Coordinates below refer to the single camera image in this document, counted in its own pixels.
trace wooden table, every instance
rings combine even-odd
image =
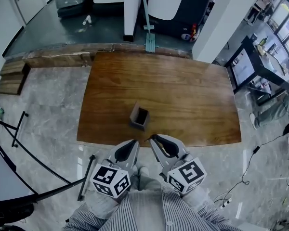
[[[145,132],[130,127],[135,102],[150,112]],[[186,146],[241,142],[226,68],[143,53],[97,53],[85,91],[78,141],[117,145],[159,133]]]

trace person's arm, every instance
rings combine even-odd
[[[98,231],[106,221],[98,218],[87,204],[83,204],[75,210],[62,231]]]
[[[214,224],[223,231],[240,231],[231,221],[223,217],[213,201],[201,187],[196,187],[182,198],[201,218]]]

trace wooden step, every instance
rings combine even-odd
[[[0,80],[0,93],[20,95],[21,90],[26,81],[26,76],[23,74],[13,76],[3,76]]]
[[[1,76],[10,76],[10,75],[28,75],[30,67],[22,60],[6,62],[1,71]]]

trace small open box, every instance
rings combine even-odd
[[[136,102],[130,115],[130,126],[145,131],[149,119],[150,113],[147,110],[140,108],[139,104]]]

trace standing person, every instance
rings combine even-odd
[[[86,193],[86,203],[63,231],[240,231],[199,186],[180,196],[169,183],[150,178],[145,167],[131,183],[131,190],[117,200]]]
[[[284,115],[289,115],[289,94],[281,101],[273,104],[266,111],[262,112],[259,116],[250,114],[250,121],[255,129],[262,127],[271,121],[280,119]]]
[[[264,10],[269,3],[270,0],[257,0],[256,3],[251,8],[250,14],[248,15],[247,19],[244,18],[244,20],[247,21],[247,24],[252,26],[256,20],[256,16],[259,13],[259,11]]]

